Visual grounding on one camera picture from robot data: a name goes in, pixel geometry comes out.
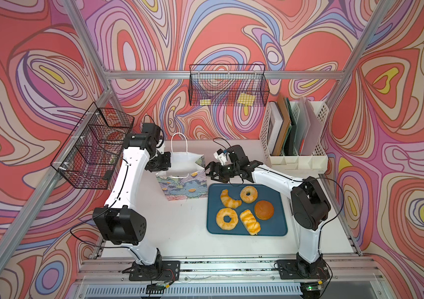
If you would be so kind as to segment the floral paper gift bag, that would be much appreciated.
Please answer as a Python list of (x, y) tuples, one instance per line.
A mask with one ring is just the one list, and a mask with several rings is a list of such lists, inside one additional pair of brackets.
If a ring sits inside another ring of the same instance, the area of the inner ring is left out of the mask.
[[(185, 151), (174, 151), (173, 139), (181, 135), (185, 141)], [(168, 201), (205, 198), (208, 185), (203, 154), (192, 153), (183, 133), (175, 133), (170, 142), (171, 166), (167, 171), (159, 171), (156, 179)]]

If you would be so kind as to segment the round brown bun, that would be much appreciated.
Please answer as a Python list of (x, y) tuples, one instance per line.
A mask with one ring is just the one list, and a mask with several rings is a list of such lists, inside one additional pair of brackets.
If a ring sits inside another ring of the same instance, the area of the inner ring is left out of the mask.
[(266, 221), (273, 217), (274, 206), (269, 201), (258, 201), (254, 206), (256, 218)]

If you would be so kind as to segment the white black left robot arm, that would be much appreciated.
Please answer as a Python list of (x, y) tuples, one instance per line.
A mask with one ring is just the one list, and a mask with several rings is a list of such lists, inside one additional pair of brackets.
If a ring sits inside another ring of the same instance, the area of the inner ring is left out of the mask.
[(123, 140), (121, 166), (105, 205), (93, 211), (92, 220), (112, 249), (124, 248), (141, 266), (162, 266), (160, 250), (147, 238), (147, 220), (136, 211), (138, 189), (145, 171), (166, 171), (171, 153), (164, 151), (165, 134), (154, 123), (145, 123), (140, 133), (129, 133)]

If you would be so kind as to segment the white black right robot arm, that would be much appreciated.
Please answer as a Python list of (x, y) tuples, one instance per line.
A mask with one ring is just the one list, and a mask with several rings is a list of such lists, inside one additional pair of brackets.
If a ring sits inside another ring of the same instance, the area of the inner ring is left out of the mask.
[(231, 178), (238, 177), (286, 196), (299, 227), (297, 257), (308, 264), (322, 259), (321, 234), (329, 218), (331, 204), (317, 178), (294, 178), (273, 170), (261, 161), (251, 161), (240, 145), (220, 149), (214, 157), (216, 160), (205, 167), (206, 176), (211, 180), (227, 183)]

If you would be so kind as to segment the striped twisted bread roll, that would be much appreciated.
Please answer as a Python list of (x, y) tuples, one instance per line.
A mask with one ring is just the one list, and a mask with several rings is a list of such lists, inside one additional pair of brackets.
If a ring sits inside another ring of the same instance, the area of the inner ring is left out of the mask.
[(249, 209), (240, 214), (240, 220), (250, 235), (258, 235), (261, 230), (260, 223)]

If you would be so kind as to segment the golden croissant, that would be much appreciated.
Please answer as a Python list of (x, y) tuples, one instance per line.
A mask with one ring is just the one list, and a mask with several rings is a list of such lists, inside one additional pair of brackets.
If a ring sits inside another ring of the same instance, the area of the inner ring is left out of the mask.
[(241, 206), (241, 200), (235, 200), (229, 196), (229, 191), (227, 189), (223, 189), (220, 195), (220, 200), (226, 208), (236, 209)]

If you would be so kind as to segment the teal plastic tray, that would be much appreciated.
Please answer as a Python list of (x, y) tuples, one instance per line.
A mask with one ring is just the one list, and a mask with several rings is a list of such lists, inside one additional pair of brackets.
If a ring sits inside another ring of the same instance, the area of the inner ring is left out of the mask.
[[(274, 214), (268, 220), (258, 219), (260, 224), (260, 231), (258, 236), (261, 237), (282, 237), (288, 233), (288, 226), (285, 219), (285, 212), (282, 204), (282, 198), (280, 193), (270, 189), (261, 184), (255, 184), (254, 187), (257, 189), (258, 197), (253, 203), (242, 203), (238, 208), (235, 209), (239, 215), (246, 210), (250, 210), (251, 213), (255, 213), (255, 205), (259, 201), (267, 201), (273, 205)], [(240, 199), (240, 193), (243, 186), (232, 186), (230, 184), (212, 184), (208, 188), (208, 205), (207, 205), (207, 222), (206, 228), (209, 233), (215, 235), (248, 235), (248, 231), (241, 221), (238, 221), (237, 226), (233, 230), (222, 230), (216, 223), (216, 215), (225, 206), (220, 200), (221, 192), (225, 189), (228, 190), (228, 195), (234, 200)]]

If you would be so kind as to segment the small yellow sticky note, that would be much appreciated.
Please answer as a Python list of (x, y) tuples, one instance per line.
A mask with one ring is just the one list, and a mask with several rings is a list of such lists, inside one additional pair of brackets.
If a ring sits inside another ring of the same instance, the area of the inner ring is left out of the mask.
[(210, 99), (201, 99), (199, 101), (200, 106), (210, 106), (211, 105), (211, 100)]

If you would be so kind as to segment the dark green folder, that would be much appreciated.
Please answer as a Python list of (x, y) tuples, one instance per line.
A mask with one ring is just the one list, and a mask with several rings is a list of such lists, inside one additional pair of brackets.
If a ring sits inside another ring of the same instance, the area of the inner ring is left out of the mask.
[(285, 99), (285, 103), (287, 104), (287, 109), (289, 111), (290, 117), (290, 127), (287, 134), (287, 138), (284, 142), (283, 152), (285, 156), (293, 156), (294, 155), (294, 147), (295, 147), (295, 135), (297, 130), (297, 124), (294, 118), (292, 107), (290, 106), (290, 101), (288, 98)]

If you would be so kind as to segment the large yellow sticky note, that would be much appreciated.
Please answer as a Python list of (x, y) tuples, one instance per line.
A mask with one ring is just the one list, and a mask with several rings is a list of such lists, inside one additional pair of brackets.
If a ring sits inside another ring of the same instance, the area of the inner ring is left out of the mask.
[(237, 99), (237, 103), (243, 106), (253, 106), (255, 104), (255, 95), (240, 93)]

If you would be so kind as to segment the grey portrait book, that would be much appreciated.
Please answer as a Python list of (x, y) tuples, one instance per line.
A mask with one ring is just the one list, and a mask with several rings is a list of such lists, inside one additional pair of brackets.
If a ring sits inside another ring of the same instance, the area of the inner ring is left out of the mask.
[(270, 113), (268, 136), (267, 136), (267, 146), (269, 149), (269, 154), (272, 155), (274, 152), (275, 144), (279, 138), (279, 133), (283, 124), (283, 118), (280, 112), (273, 107)]

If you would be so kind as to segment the brown folder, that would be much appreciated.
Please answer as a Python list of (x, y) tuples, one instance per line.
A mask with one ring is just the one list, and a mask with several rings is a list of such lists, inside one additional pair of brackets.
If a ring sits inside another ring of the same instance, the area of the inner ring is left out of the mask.
[(291, 126), (291, 118), (289, 113), (289, 101), (283, 95), (279, 95), (277, 98), (277, 107), (279, 109), (280, 115), (282, 116), (282, 124), (280, 126), (279, 135), (275, 143), (274, 150), (272, 152), (273, 156), (280, 156), (284, 143), (287, 139), (289, 128)]

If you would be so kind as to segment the pale pink folder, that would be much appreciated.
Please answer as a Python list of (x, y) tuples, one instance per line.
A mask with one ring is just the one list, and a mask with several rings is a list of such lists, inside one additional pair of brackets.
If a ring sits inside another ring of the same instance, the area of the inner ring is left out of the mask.
[(302, 138), (302, 144), (299, 153), (302, 156), (311, 156), (317, 143), (320, 141), (324, 126), (316, 116), (310, 101), (308, 99), (303, 99), (302, 102), (304, 104), (304, 116), (307, 116), (308, 125), (306, 126), (307, 129)]

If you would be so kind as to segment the green circuit board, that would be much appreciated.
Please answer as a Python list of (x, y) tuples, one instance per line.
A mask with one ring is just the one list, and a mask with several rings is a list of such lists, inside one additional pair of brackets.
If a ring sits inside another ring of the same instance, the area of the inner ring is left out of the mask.
[(170, 284), (149, 284), (146, 287), (147, 295), (164, 294), (165, 290), (170, 287)]

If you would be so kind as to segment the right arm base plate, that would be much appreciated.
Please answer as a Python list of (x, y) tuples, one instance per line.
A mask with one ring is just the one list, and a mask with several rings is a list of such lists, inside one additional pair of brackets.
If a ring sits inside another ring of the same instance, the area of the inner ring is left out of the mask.
[(330, 278), (329, 267), (319, 258), (314, 263), (305, 260), (277, 260), (274, 264), (282, 280), (322, 280)]

